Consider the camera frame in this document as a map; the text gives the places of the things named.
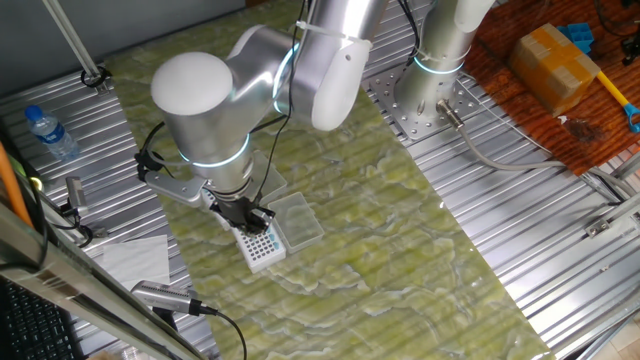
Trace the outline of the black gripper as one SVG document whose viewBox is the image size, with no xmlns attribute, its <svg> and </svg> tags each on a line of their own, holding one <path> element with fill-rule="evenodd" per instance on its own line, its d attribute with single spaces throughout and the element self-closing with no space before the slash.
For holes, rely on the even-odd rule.
<svg viewBox="0 0 640 360">
<path fill-rule="evenodd" d="M 212 210 L 242 234 L 254 236 L 266 232 L 275 218 L 274 211 L 259 207 L 261 199 L 261 193 L 253 198 L 242 197 L 233 201 L 215 199 Z"/>
</svg>

